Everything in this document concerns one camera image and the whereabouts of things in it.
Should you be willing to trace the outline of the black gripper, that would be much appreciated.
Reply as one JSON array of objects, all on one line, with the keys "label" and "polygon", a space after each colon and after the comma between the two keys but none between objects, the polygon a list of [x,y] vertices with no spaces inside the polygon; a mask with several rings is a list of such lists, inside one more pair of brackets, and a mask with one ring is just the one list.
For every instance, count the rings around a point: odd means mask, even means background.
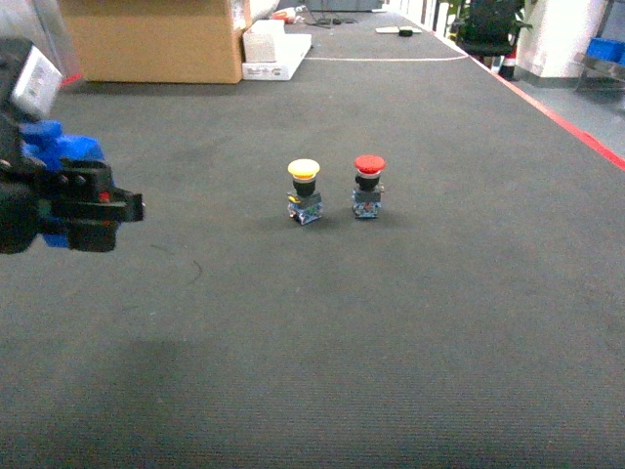
[{"label": "black gripper", "polygon": [[[21,127],[49,116],[63,75],[23,37],[1,39],[1,252],[18,254],[38,234],[40,165],[22,152]],[[110,252],[124,223],[140,222],[140,193],[118,188],[102,160],[63,159],[47,180],[47,245]]]}]

